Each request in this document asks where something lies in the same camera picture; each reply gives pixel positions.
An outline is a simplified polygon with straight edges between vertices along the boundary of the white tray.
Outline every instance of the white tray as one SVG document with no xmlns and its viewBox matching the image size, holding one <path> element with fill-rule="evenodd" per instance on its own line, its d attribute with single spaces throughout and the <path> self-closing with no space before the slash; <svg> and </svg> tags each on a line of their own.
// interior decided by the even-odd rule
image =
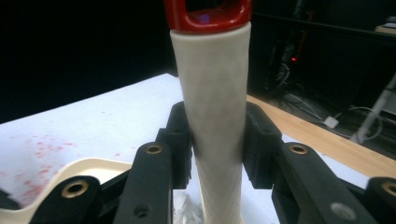
<svg viewBox="0 0 396 224">
<path fill-rule="evenodd" d="M 0 224 L 25 224 L 29 223 L 37 207 L 50 194 L 53 188 L 62 181 L 76 175 L 91 175 L 96 177 L 99 182 L 105 183 L 107 180 L 120 175 L 132 166 L 131 163 L 110 161 L 96 158 L 88 158 L 74 161 L 66 165 L 62 170 L 51 179 L 49 184 L 38 195 L 33 203 L 20 210 L 0 209 Z"/>
</svg>

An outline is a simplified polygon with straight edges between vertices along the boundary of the dark background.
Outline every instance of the dark background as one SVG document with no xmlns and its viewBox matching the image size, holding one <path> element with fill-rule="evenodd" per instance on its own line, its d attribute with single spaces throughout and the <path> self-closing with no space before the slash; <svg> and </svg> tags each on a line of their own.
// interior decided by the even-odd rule
<svg viewBox="0 0 396 224">
<path fill-rule="evenodd" d="M 289 17 L 294 4 L 255 0 L 253 10 Z M 394 0 L 315 0 L 306 7 L 313 21 L 368 31 L 396 14 Z M 0 8 L 0 123 L 177 74 L 161 0 L 2 1 Z M 250 94 L 277 91 L 266 85 L 280 31 L 252 20 Z M 396 71 L 395 52 L 391 44 L 308 32 L 290 80 L 340 108 L 371 106 Z"/>
</svg>

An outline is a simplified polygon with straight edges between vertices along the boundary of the red speckle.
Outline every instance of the red speckle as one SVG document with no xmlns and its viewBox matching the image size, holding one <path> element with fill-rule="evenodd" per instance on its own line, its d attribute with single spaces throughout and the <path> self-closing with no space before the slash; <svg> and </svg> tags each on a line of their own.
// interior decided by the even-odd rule
<svg viewBox="0 0 396 224">
<path fill-rule="evenodd" d="M 39 173 L 41 174 L 41 175 L 44 175 L 44 174 L 46 174 L 46 173 L 48 173 L 50 170 L 42 170 L 42 171 L 40 171 Z"/>
<path fill-rule="evenodd" d="M 38 158 L 43 158 L 46 154 L 45 154 L 44 152 L 36 152 L 35 155 L 36 155 Z"/>
<path fill-rule="evenodd" d="M 41 168 L 52 168 L 52 165 L 41 165 Z"/>
<path fill-rule="evenodd" d="M 24 184 L 25 184 L 25 186 L 29 187 L 29 190 L 27 190 L 26 192 L 23 193 L 24 197 L 35 197 L 38 194 L 40 194 L 41 191 L 43 191 L 44 187 L 46 186 L 45 184 L 44 185 L 34 185 L 34 184 L 31 184 L 30 181 L 26 181 Z"/>
<path fill-rule="evenodd" d="M 0 176 L 6 177 L 6 176 L 8 176 L 8 173 L 7 173 L 7 172 L 4 172 L 4 171 L 1 171 L 1 172 L 0 172 Z"/>
<path fill-rule="evenodd" d="M 22 179 L 24 179 L 25 174 L 18 174 L 18 175 L 14 175 L 14 178 L 16 181 L 20 181 Z"/>
</svg>

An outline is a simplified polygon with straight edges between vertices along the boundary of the white table surface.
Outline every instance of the white table surface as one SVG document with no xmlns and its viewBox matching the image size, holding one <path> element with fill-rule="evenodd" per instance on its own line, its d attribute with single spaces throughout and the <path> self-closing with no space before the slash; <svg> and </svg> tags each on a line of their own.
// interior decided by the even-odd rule
<svg viewBox="0 0 396 224">
<path fill-rule="evenodd" d="M 137 149 L 155 140 L 172 105 L 182 101 L 178 78 L 160 75 L 70 105 L 0 124 L 0 189 L 23 206 L 30 204 L 66 164 L 83 158 L 132 163 Z M 283 135 L 285 142 L 294 141 Z M 364 188 L 368 177 L 325 155 L 341 178 Z M 201 203 L 196 167 L 186 190 Z M 271 190 L 253 189 L 244 172 L 242 217 L 246 224 L 279 223 Z"/>
</svg>

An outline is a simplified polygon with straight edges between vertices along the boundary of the cable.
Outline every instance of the cable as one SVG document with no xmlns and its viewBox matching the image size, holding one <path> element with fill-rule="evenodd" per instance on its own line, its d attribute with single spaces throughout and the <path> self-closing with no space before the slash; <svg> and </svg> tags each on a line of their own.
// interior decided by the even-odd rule
<svg viewBox="0 0 396 224">
<path fill-rule="evenodd" d="M 286 68 L 286 75 L 283 76 L 282 81 L 279 82 L 279 84 L 277 84 L 277 87 L 280 87 L 283 83 L 286 82 L 286 80 L 288 79 L 289 75 L 290 75 L 290 69 L 289 67 L 285 64 L 282 63 L 281 65 L 283 65 Z"/>
<path fill-rule="evenodd" d="M 392 120 L 392 119 L 387 119 L 387 118 L 384 118 L 384 117 L 382 117 L 382 119 L 383 119 L 386 123 L 388 123 L 388 124 L 390 124 L 390 125 L 395 125 L 395 126 L 396 126 L 396 121 L 394 121 L 394 120 Z"/>
<path fill-rule="evenodd" d="M 368 108 L 368 107 L 363 107 L 363 106 L 351 107 L 351 108 L 348 109 L 348 111 L 352 111 L 352 110 L 356 110 L 356 109 L 366 109 L 366 110 L 370 110 L 370 111 L 374 112 L 373 109 Z M 340 117 L 342 114 L 343 114 L 343 113 L 338 113 L 338 114 L 336 114 L 333 118 L 334 118 L 334 119 L 337 119 L 337 118 Z M 382 121 L 382 117 L 379 116 L 379 115 L 377 115 L 377 114 L 375 114 L 375 115 L 376 115 L 376 119 L 378 120 L 378 128 L 377 128 L 376 132 L 375 132 L 373 135 L 369 136 L 369 137 L 365 137 L 365 138 L 363 138 L 363 139 L 357 139 L 358 142 L 360 142 L 361 140 L 371 140 L 371 139 L 375 139 L 375 138 L 377 138 L 377 137 L 382 133 L 382 130 L 383 130 L 383 127 L 384 127 L 384 124 L 383 124 L 383 121 Z M 343 137 L 346 137 L 346 138 L 352 137 L 352 135 L 346 135 L 346 134 L 339 133 L 339 132 L 337 132 L 337 131 L 331 129 L 330 127 L 328 127 L 328 129 L 329 129 L 330 131 L 332 131 L 333 133 L 337 133 L 338 135 L 341 135 L 341 136 L 343 136 Z"/>
<path fill-rule="evenodd" d="M 304 112 L 306 112 L 306 113 L 308 113 L 308 114 L 314 116 L 315 118 L 317 118 L 317 119 L 323 121 L 323 118 L 322 118 L 321 116 L 318 115 L 317 111 L 315 111 L 315 109 L 314 109 L 311 105 L 309 105 L 307 102 L 305 102 L 303 99 L 301 99 L 300 97 L 295 96 L 295 95 L 293 95 L 293 94 L 291 94 L 291 93 L 289 93 L 289 92 L 288 92 L 288 95 L 291 96 L 291 97 L 293 97 L 293 98 L 295 98 L 295 99 L 297 99 L 297 100 L 299 100 L 300 103 L 298 103 L 298 104 L 303 104 L 303 105 L 305 105 L 305 106 L 308 107 L 311 111 L 308 111 L 308 110 L 306 110 L 305 108 L 299 107 L 299 106 L 296 106 L 297 108 L 299 108 L 299 109 L 303 110 Z"/>
</svg>

